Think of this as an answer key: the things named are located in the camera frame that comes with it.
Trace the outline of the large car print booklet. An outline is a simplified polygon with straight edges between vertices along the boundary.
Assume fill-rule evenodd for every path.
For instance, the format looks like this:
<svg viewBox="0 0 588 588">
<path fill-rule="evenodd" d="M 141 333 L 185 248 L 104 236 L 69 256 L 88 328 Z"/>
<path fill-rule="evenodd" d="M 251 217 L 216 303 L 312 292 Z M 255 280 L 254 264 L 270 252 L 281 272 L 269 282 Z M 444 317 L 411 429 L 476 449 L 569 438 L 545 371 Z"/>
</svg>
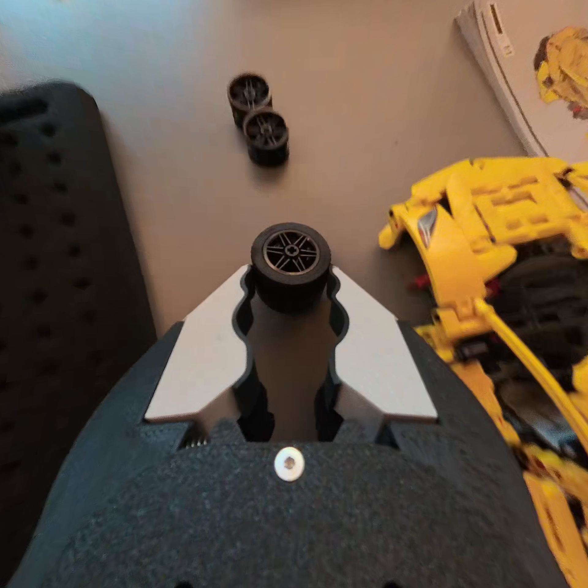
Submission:
<svg viewBox="0 0 588 588">
<path fill-rule="evenodd" d="M 587 1 L 468 1 L 455 23 L 527 154 L 587 163 Z"/>
</svg>

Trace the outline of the black toy car tyre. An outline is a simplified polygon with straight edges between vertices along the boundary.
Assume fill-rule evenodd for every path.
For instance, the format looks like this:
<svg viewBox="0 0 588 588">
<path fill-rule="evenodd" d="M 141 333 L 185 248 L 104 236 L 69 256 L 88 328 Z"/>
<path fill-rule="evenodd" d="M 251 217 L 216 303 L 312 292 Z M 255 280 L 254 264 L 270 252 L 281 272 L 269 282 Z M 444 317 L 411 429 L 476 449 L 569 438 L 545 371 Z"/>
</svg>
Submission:
<svg viewBox="0 0 588 588">
<path fill-rule="evenodd" d="M 306 229 L 320 247 L 318 265 L 305 275 L 282 275 L 266 265 L 262 245 L 269 235 L 278 229 Z M 254 239 L 251 247 L 251 265 L 258 296 L 263 303 L 276 312 L 287 315 L 304 313 L 320 300 L 326 288 L 332 256 L 326 239 L 312 227 L 296 222 L 274 224 Z"/>
</svg>

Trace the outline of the yellow toy brick car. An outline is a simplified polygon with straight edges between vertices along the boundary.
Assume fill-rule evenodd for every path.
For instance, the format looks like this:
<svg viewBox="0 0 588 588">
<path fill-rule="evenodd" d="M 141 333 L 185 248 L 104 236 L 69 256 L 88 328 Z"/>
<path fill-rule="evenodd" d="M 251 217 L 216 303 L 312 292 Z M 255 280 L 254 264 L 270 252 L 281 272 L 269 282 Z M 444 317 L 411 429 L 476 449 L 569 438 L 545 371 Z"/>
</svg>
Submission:
<svg viewBox="0 0 588 588">
<path fill-rule="evenodd" d="M 414 184 L 380 231 L 408 235 L 432 321 L 417 333 L 518 458 L 549 548 L 587 587 L 587 162 L 463 160 Z"/>
</svg>

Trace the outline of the black ridged toy part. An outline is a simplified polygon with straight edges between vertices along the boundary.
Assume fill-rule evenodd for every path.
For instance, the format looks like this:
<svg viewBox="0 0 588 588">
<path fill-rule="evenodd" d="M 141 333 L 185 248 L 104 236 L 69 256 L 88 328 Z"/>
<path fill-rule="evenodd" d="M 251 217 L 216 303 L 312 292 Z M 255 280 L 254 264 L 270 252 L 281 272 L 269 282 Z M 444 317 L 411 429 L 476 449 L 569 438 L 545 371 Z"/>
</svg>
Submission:
<svg viewBox="0 0 588 588">
<path fill-rule="evenodd" d="M 320 261 L 320 247 L 306 229 L 273 231 L 262 245 L 268 267 L 282 275 L 305 275 Z"/>
</svg>

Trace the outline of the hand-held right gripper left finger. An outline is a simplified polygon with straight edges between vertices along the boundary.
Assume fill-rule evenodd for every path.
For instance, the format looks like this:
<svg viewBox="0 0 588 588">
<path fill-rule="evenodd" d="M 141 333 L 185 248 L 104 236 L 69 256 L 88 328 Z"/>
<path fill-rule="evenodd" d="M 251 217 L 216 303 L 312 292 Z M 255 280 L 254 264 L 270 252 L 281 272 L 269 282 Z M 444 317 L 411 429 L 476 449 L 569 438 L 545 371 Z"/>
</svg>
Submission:
<svg viewBox="0 0 588 588">
<path fill-rule="evenodd" d="M 249 442 L 271 439 L 275 417 L 248 338 L 254 294 L 253 268 L 242 266 L 185 317 L 145 421 L 194 422 L 208 435 L 226 419 Z"/>
</svg>

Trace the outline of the black spoked wheel rim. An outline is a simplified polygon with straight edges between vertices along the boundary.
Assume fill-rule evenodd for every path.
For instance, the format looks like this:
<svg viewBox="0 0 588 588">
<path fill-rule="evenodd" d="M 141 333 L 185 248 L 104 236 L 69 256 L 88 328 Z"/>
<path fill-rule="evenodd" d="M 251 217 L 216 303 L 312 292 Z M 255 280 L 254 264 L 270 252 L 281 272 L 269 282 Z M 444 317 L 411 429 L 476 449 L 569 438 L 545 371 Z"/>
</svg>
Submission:
<svg viewBox="0 0 588 588">
<path fill-rule="evenodd" d="M 247 114 L 242 125 L 250 160 L 262 167 L 279 167 L 289 158 L 289 129 L 271 107 Z"/>
<path fill-rule="evenodd" d="M 227 98 L 233 121 L 239 130 L 243 129 L 243 122 L 251 112 L 273 106 L 268 82 L 253 72 L 244 72 L 234 77 L 227 86 Z"/>
</svg>

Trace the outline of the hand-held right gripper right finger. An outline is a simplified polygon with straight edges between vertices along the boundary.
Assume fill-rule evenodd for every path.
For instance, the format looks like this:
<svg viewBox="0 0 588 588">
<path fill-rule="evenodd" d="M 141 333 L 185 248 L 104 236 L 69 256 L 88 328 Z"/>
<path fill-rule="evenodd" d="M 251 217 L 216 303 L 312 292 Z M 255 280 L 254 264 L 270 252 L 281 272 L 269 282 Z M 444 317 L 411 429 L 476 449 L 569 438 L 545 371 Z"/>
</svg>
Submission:
<svg viewBox="0 0 588 588">
<path fill-rule="evenodd" d="M 390 422 L 436 423 L 430 397 L 397 317 L 340 268 L 327 273 L 329 327 L 335 341 L 315 396 L 320 442 L 345 421 L 377 440 Z"/>
</svg>

